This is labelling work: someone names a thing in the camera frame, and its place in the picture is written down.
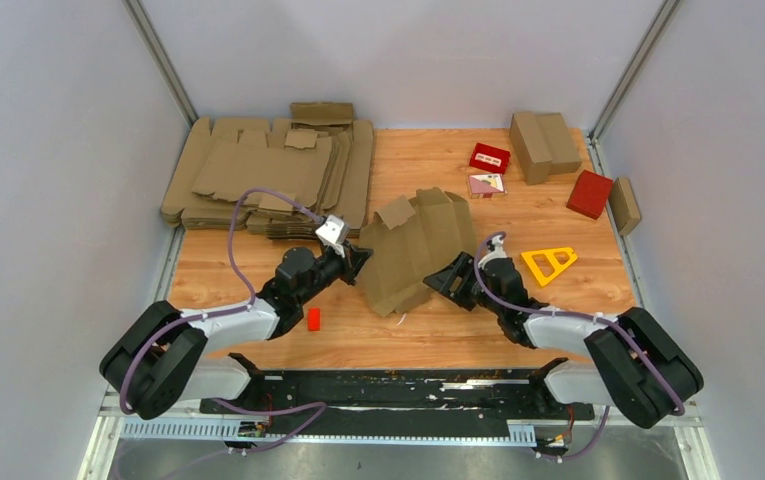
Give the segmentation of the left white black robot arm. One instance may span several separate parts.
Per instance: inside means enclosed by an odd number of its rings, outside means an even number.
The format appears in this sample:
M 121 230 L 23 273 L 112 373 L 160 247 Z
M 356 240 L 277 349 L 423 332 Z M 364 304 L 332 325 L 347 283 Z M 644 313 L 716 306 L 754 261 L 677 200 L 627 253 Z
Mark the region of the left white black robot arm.
M 105 354 L 100 375 L 118 392 L 122 409 L 143 420 L 179 401 L 225 399 L 241 413 L 256 411 L 264 386 L 252 365 L 211 353 L 252 341 L 279 338 L 304 316 L 304 306 L 340 280 L 356 282 L 370 248 L 344 242 L 315 255 L 305 247 L 285 252 L 274 276 L 253 301 L 204 310 L 180 310 L 166 300 L 149 305 Z

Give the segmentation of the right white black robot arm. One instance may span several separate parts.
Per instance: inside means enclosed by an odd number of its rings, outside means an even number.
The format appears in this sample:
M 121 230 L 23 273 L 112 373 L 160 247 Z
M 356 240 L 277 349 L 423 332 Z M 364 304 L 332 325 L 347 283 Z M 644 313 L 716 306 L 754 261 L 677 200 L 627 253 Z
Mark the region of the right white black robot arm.
M 705 386 L 702 373 L 653 315 L 632 307 L 618 315 L 570 312 L 530 296 L 508 258 L 476 261 L 466 252 L 424 284 L 468 311 L 492 312 L 512 343 L 558 349 L 585 357 L 550 368 L 529 390 L 529 403 L 554 417 L 570 403 L 618 409 L 649 429 L 668 415 L 681 415 Z

